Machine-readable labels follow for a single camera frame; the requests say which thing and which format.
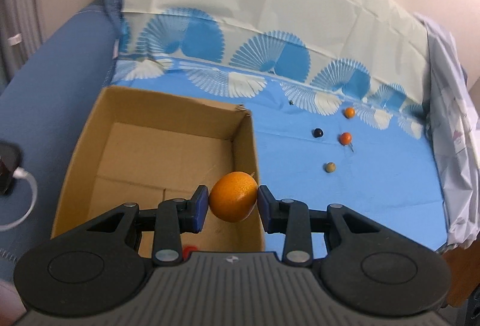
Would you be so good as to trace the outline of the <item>red round fruit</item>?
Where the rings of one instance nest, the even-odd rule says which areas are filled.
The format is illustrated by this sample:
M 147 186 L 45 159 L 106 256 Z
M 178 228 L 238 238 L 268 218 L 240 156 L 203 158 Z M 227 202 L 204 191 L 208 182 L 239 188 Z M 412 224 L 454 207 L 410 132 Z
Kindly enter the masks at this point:
M 182 247 L 182 257 L 187 260 L 193 252 L 199 251 L 199 248 L 193 245 L 184 245 Z

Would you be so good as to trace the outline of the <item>small yellow-green fruit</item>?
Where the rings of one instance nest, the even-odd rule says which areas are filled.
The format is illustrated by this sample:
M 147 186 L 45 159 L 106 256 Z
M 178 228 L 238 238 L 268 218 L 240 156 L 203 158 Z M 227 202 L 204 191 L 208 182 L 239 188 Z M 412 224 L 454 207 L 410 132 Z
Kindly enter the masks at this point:
M 325 171 L 328 173 L 334 172 L 336 170 L 336 164 L 329 162 L 325 165 Z

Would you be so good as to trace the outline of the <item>dark plum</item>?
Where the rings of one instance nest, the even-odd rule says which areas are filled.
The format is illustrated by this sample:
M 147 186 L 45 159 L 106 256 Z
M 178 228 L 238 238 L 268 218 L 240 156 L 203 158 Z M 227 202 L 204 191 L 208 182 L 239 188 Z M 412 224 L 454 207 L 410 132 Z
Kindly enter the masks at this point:
M 313 130 L 312 135 L 314 138 L 321 138 L 324 136 L 324 132 L 322 129 L 316 128 L 315 130 Z

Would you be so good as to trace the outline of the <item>orange fruit with stem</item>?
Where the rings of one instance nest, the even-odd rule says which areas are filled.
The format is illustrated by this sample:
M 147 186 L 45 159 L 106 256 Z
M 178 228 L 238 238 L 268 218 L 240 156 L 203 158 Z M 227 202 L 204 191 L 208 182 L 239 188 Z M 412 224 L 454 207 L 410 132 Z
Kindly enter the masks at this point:
M 349 132 L 342 133 L 339 136 L 338 140 L 343 146 L 348 146 L 351 149 L 351 151 L 354 151 L 354 148 L 352 145 L 352 135 Z

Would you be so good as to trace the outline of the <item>brown cardboard box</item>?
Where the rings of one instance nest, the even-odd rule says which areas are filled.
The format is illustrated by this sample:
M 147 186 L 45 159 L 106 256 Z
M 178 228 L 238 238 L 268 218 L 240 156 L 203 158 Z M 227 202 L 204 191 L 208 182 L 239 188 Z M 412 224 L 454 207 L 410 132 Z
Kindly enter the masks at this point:
M 54 236 L 126 202 L 156 208 L 229 172 L 258 177 L 251 113 L 243 106 L 155 91 L 102 90 L 72 155 Z

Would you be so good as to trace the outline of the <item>blue white patterned sheet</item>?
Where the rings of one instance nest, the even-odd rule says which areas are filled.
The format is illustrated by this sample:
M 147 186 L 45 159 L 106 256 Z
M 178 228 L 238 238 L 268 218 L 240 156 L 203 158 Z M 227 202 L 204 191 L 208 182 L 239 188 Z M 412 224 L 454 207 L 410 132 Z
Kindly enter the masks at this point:
M 343 203 L 436 250 L 430 71 L 425 27 L 391 0 L 123 0 L 112 83 L 245 106 L 274 194 Z

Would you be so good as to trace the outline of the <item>blue fabric sofa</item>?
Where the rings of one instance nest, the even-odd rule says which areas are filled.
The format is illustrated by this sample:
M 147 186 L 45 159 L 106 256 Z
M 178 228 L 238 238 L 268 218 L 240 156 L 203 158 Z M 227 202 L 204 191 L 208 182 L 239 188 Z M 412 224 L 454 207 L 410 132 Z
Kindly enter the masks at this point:
M 18 259 L 48 240 L 64 177 L 101 89 L 109 85 L 121 35 L 123 0 L 95 0 L 58 29 L 1 94 L 1 140 L 23 152 L 37 180 L 37 203 L 19 226 L 1 234 L 1 282 Z

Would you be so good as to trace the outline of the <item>black smartphone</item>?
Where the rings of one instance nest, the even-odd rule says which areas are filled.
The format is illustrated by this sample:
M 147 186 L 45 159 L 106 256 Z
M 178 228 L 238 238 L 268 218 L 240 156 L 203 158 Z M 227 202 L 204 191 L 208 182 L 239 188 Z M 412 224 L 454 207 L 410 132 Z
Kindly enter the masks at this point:
M 21 149 L 13 143 L 1 141 L 1 177 L 0 191 L 1 195 L 7 194 L 11 183 L 13 182 L 14 171 L 20 166 L 22 152 Z

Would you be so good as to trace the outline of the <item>grey patterned cloth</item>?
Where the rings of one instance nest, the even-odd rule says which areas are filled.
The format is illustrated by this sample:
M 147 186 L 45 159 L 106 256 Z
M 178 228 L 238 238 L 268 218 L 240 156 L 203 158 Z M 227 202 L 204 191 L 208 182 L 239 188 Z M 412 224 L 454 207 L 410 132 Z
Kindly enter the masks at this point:
M 446 212 L 446 248 L 466 249 L 479 236 L 479 114 L 452 33 L 431 18 L 420 14 L 416 18 L 427 32 L 427 124 Z

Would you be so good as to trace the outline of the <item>grey curtain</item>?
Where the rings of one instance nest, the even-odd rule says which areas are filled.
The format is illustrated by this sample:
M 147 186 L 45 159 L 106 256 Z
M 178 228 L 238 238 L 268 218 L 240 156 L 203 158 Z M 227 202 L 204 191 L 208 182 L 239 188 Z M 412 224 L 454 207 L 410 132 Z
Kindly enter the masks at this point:
M 43 42 L 40 0 L 1 0 L 1 79 L 10 82 Z

